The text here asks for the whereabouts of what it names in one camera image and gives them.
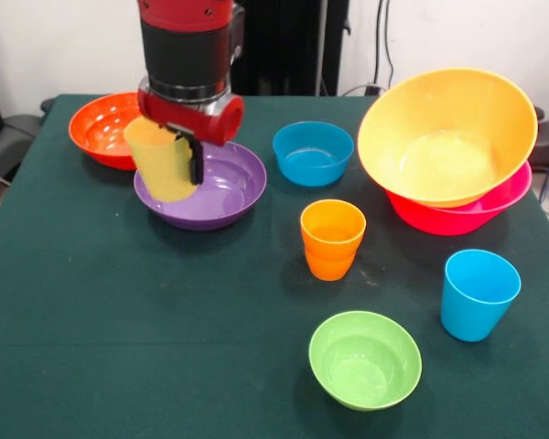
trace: green tablecloth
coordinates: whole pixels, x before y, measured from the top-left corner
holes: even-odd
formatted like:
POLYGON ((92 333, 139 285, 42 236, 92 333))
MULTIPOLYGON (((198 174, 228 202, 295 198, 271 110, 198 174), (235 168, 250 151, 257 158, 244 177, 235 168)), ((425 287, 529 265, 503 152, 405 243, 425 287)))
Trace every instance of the green tablecloth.
POLYGON ((57 99, 0 210, 0 438, 549 438, 549 225, 533 196, 468 236, 413 230, 351 159, 333 187, 278 173, 275 132, 311 119, 354 136, 370 101, 249 98, 237 141, 264 161, 255 209, 225 230, 167 226, 132 173, 67 135, 90 96, 57 99), (308 272, 298 228, 317 198, 358 205, 369 226, 349 275, 308 272), (489 339, 438 322, 443 266, 500 253, 522 293, 489 339), (352 412, 318 386, 307 344, 327 317, 385 314, 416 339, 424 373, 392 409, 352 412))

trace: blue bowl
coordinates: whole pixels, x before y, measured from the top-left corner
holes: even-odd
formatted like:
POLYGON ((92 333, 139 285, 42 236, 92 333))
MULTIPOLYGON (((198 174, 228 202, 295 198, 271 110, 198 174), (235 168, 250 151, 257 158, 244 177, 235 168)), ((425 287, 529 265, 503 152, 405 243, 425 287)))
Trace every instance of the blue bowl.
POLYGON ((354 153, 354 141, 331 123, 299 122, 274 136, 273 149, 286 178, 301 186, 319 187, 342 176, 354 153))

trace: orange bowl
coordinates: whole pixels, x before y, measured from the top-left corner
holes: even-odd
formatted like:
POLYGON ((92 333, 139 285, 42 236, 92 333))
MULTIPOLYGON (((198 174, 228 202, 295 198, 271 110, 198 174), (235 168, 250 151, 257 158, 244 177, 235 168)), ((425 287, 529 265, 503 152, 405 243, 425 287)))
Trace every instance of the orange bowl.
POLYGON ((97 162, 135 171, 124 128, 140 116, 135 92, 104 96, 81 107, 71 118, 71 140, 97 162))

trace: yellow cup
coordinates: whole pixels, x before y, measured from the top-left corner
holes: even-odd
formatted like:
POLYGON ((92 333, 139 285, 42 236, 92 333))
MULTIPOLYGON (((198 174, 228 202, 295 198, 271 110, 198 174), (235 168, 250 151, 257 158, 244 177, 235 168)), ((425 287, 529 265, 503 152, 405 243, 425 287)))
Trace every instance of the yellow cup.
POLYGON ((366 217, 353 204, 321 199, 301 214, 301 235, 309 270, 322 281, 337 281, 350 269, 360 247, 366 217))
POLYGON ((151 197, 163 202, 187 198, 196 190, 191 183, 191 149, 185 138, 145 117, 137 117, 124 129, 136 167, 151 197))

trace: plastic cup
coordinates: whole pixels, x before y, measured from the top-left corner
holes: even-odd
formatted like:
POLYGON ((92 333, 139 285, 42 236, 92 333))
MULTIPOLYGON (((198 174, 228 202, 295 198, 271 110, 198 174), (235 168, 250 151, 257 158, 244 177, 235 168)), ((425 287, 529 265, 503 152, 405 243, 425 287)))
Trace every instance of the plastic cup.
POLYGON ((124 129, 132 157, 150 195, 159 201, 187 198, 196 190, 191 183, 191 150, 187 139, 145 117, 137 117, 124 129))
POLYGON ((362 242, 364 214, 347 201, 321 199, 303 210, 300 222, 309 270, 322 281, 341 279, 362 242))
POLYGON ((464 250, 446 263, 441 323, 453 337, 481 341, 521 291, 521 276, 510 262, 483 250, 464 250))

